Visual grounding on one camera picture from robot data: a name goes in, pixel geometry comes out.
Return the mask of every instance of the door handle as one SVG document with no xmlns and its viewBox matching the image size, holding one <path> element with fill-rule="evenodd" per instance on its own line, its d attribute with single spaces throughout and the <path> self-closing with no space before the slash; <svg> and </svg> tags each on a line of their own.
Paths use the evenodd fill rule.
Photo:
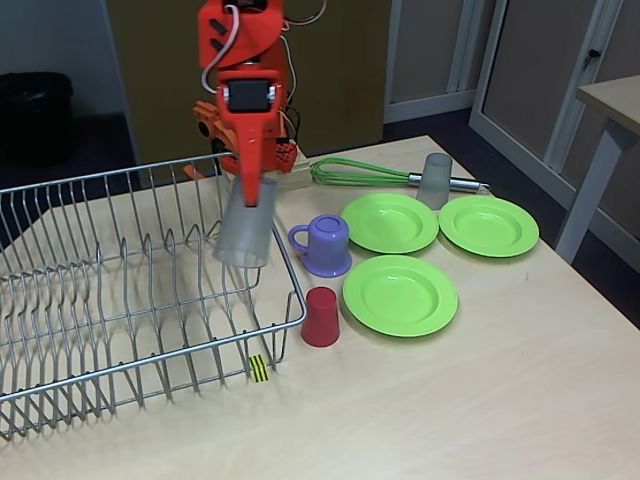
<svg viewBox="0 0 640 480">
<path fill-rule="evenodd" d="M 582 70 L 586 70 L 587 67 L 589 67 L 589 65 L 591 65 L 591 62 L 597 58 L 602 57 L 602 50 L 596 50 L 595 48 L 592 48 L 589 50 L 589 52 L 587 53 L 587 57 L 584 59 L 584 64 L 582 65 Z"/>
</svg>

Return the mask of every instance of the cup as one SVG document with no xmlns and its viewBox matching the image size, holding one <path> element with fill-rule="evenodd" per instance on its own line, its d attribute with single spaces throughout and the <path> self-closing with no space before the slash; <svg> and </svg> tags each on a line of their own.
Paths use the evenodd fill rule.
<svg viewBox="0 0 640 480">
<path fill-rule="evenodd" d="M 316 287 L 307 293 L 309 313 L 302 323 L 302 339 L 312 347 L 333 345 L 340 337 L 338 297 L 330 288 Z"/>
<path fill-rule="evenodd" d="M 432 210 L 440 210 L 449 201 L 453 160 L 445 153 L 427 156 L 416 199 Z"/>
<path fill-rule="evenodd" d="M 295 236 L 300 232 L 308 232 L 308 246 L 296 241 Z M 289 242 L 305 254 L 302 263 L 318 277 L 339 277 L 351 268 L 349 225 L 337 215 L 320 215 L 309 225 L 293 227 L 289 231 Z"/>
<path fill-rule="evenodd" d="M 241 179 L 235 178 L 213 253 L 217 260 L 241 268 L 260 268 L 267 264 L 277 192 L 278 183 L 263 178 L 258 205 L 247 207 Z"/>
</svg>

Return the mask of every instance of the white wall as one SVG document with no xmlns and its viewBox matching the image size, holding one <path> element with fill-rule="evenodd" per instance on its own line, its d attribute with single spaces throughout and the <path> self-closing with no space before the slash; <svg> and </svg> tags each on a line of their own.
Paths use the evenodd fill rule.
<svg viewBox="0 0 640 480">
<path fill-rule="evenodd" d="M 124 110 L 101 0 L 0 0 L 0 74 L 71 78 L 77 116 Z"/>
</svg>

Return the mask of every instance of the metal rack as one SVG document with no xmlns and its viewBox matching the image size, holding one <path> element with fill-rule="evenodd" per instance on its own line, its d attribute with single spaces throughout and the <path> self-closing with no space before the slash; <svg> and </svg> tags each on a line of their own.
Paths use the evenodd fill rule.
<svg viewBox="0 0 640 480">
<path fill-rule="evenodd" d="M 303 294 L 275 225 L 264 269 L 214 260 L 230 186 L 219 157 L 0 191 L 1 439 L 252 381 L 254 355 L 276 371 Z M 185 166 L 208 178 L 187 181 Z M 282 267 L 290 285 L 260 282 Z"/>
</svg>

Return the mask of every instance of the gray plastic cup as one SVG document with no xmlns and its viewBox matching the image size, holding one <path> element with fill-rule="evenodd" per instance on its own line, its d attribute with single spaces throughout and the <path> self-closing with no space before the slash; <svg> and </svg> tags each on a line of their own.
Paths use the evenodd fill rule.
<svg viewBox="0 0 640 480">
<path fill-rule="evenodd" d="M 268 263 L 277 193 L 278 182 L 263 178 L 258 205 L 247 207 L 242 181 L 235 178 L 213 252 L 217 260 L 241 268 L 260 268 Z"/>
<path fill-rule="evenodd" d="M 440 210 L 449 201 L 453 160 L 445 153 L 427 156 L 416 199 L 432 210 Z"/>
</svg>

